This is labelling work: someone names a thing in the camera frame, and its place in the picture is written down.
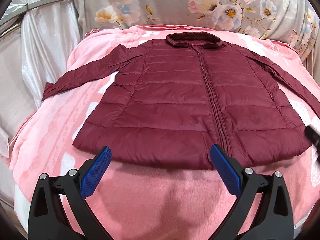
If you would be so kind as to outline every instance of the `zipper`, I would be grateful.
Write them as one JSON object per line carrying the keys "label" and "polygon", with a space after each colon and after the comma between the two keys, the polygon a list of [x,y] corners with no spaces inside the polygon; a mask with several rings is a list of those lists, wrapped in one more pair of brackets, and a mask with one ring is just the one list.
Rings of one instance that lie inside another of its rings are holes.
{"label": "zipper", "polygon": [[213,110],[213,115],[214,115],[215,121],[217,123],[219,136],[220,136],[221,141],[222,141],[222,149],[226,153],[228,153],[228,143],[227,143],[227,140],[226,140],[226,135],[224,133],[223,127],[222,127],[222,122],[223,122],[222,116],[219,115],[219,110],[217,109],[217,106],[214,103],[214,101],[217,101],[217,99],[216,99],[216,96],[212,92],[212,89],[210,87],[206,70],[204,69],[203,64],[202,64],[201,55],[196,49],[194,49],[194,50],[197,52],[197,55],[198,55],[198,58],[199,58],[199,61],[200,61],[200,66],[201,66],[201,70],[202,70],[202,73],[203,73],[203,76],[204,76],[205,85],[206,85],[208,93],[209,93],[209,100],[210,100],[211,107],[212,107],[212,110]]}

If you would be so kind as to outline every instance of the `metal pin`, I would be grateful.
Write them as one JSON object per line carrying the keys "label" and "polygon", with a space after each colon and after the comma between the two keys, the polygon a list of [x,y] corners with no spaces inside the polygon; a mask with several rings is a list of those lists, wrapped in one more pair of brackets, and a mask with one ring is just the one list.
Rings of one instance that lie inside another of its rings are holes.
{"label": "metal pin", "polygon": [[281,174],[281,172],[276,171],[276,172],[275,172],[275,176],[278,177],[278,178],[281,178],[281,177],[282,177],[282,174]]}
{"label": "metal pin", "polygon": [[245,168],[244,169],[244,172],[246,173],[246,174],[252,174],[253,173],[253,170],[251,169],[251,168]]}
{"label": "metal pin", "polygon": [[40,175],[40,179],[45,179],[47,177],[47,174],[45,174],[45,173],[42,173],[41,175]]}
{"label": "metal pin", "polygon": [[72,170],[70,170],[70,171],[68,172],[68,174],[69,174],[70,176],[74,176],[74,175],[77,174],[77,170],[72,169]]}

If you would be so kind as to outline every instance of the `floral fabric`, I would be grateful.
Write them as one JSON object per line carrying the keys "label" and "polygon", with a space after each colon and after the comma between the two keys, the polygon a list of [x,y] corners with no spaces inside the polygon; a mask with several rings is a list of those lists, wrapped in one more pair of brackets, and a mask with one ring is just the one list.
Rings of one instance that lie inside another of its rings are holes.
{"label": "floral fabric", "polygon": [[75,0],[84,33],[132,25],[207,27],[293,46],[304,61],[319,18],[308,0]]}

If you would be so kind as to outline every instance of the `jacket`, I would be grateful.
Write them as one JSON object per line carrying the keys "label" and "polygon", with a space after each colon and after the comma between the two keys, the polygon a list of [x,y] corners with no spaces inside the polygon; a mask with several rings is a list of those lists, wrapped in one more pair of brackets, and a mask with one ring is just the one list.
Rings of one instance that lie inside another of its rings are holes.
{"label": "jacket", "polygon": [[320,103],[266,57],[206,32],[170,34],[109,55],[47,83],[43,100],[119,71],[73,145],[139,165],[213,169],[218,143],[244,166],[302,154],[311,143],[283,83],[319,116]]}

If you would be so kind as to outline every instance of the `jacket collar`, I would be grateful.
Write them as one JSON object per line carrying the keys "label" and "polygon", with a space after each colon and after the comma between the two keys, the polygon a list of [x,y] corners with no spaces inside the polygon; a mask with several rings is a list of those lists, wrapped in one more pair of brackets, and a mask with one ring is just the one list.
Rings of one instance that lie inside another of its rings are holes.
{"label": "jacket collar", "polygon": [[166,37],[168,43],[175,47],[190,47],[187,41],[208,41],[202,47],[206,49],[218,49],[222,45],[222,40],[206,32],[186,32],[173,33]]}

